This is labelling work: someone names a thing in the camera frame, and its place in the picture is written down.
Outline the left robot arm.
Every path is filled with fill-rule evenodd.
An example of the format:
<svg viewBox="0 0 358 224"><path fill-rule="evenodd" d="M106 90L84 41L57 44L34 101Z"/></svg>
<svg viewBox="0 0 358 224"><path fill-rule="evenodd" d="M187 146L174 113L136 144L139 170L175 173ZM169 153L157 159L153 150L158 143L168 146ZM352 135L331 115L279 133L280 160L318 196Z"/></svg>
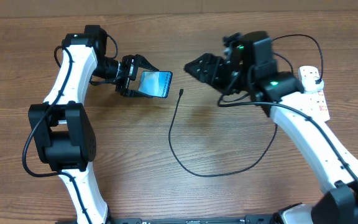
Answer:
<svg viewBox="0 0 358 224"><path fill-rule="evenodd" d="M115 85L120 95L151 98L151 93L129 89L139 68L157 71L144 56L126 55L118 61L106 56L111 36L99 25L67 34L57 50L59 72L43 103L33 104L28 117L31 132L23 153L24 170L33 177L58 176L76 210L75 223L113 223L109 205L99 191L93 169L96 135L84 102L89 85Z"/></svg>

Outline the blue Samsung Galaxy smartphone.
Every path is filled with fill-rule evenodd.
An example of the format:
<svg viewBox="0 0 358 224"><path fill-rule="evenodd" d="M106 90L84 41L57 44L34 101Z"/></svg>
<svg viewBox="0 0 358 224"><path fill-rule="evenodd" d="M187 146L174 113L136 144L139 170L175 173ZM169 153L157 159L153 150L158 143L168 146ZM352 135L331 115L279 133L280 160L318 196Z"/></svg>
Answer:
<svg viewBox="0 0 358 224"><path fill-rule="evenodd" d="M172 78L171 71L143 71L138 90L152 97L166 98Z"/></svg>

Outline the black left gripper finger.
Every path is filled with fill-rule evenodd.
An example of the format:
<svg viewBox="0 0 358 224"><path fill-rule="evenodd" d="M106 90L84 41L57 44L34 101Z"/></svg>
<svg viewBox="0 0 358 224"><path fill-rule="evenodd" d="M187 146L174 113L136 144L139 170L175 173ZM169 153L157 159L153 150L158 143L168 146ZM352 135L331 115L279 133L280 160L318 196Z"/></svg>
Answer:
<svg viewBox="0 0 358 224"><path fill-rule="evenodd" d="M134 75L137 74L139 68L144 68L150 71L158 71L158 68L153 66L144 56L136 54L134 56Z"/></svg>
<svg viewBox="0 0 358 224"><path fill-rule="evenodd" d="M146 93L142 93L139 90L129 90L129 89L125 89L123 91L123 96L130 97L130 98L153 98L153 96L148 95Z"/></svg>

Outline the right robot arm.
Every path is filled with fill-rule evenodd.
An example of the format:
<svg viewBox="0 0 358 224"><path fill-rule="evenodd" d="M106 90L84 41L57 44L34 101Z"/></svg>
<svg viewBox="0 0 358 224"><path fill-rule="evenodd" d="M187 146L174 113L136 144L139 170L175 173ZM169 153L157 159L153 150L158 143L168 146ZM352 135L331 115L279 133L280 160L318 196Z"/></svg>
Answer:
<svg viewBox="0 0 358 224"><path fill-rule="evenodd" d="M186 73L222 95L246 91L301 152L323 193L314 205L281 209L272 223L358 223L358 160L318 117L301 81L278 70L272 40L264 31L223 39L225 55L203 54Z"/></svg>

